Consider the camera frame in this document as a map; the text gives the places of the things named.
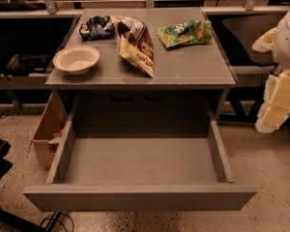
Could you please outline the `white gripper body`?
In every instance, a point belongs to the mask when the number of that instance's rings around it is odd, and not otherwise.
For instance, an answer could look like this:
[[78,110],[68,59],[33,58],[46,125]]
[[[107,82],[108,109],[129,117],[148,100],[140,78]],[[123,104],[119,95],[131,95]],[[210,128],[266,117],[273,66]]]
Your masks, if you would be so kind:
[[279,75],[269,75],[264,90],[264,101],[290,112],[290,69]]

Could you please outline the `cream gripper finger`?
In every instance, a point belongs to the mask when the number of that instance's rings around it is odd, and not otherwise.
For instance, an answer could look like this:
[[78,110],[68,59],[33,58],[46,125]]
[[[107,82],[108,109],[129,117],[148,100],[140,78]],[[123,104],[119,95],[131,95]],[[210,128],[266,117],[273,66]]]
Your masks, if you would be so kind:
[[287,110],[275,106],[262,105],[257,115],[255,128],[259,132],[272,133],[278,130],[288,117]]
[[276,33],[276,28],[270,29],[264,35],[262,35],[259,39],[257,39],[253,45],[252,49],[257,52],[267,52],[272,51],[274,47],[274,36]]

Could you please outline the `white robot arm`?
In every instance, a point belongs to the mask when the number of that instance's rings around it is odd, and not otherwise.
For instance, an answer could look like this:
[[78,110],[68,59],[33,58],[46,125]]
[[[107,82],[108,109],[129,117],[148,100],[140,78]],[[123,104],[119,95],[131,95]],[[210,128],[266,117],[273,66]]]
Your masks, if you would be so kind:
[[277,68],[268,76],[263,103],[257,114],[255,128],[272,133],[290,116],[290,11],[252,45],[258,52],[271,51]]

